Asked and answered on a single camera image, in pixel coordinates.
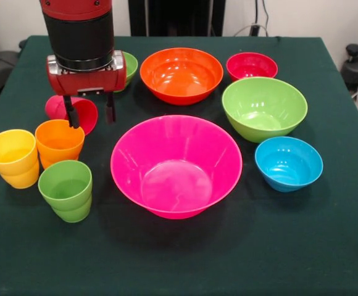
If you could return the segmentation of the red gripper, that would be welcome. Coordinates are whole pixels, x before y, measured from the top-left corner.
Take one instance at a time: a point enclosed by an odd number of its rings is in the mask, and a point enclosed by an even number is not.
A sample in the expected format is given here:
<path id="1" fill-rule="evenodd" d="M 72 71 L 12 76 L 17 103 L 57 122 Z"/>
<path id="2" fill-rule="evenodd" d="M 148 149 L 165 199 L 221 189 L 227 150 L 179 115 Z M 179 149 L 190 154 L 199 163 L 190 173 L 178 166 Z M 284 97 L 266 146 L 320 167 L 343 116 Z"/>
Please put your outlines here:
<path id="1" fill-rule="evenodd" d="M 123 51 L 114 51 L 106 67 L 91 72 L 72 72 L 58 64 L 54 55 L 47 56 L 46 69 L 53 91 L 63 96 L 69 126 L 79 128 L 79 119 L 70 96 L 86 93 L 106 93 L 106 122 L 116 121 L 114 93 L 125 88 L 127 65 Z"/>

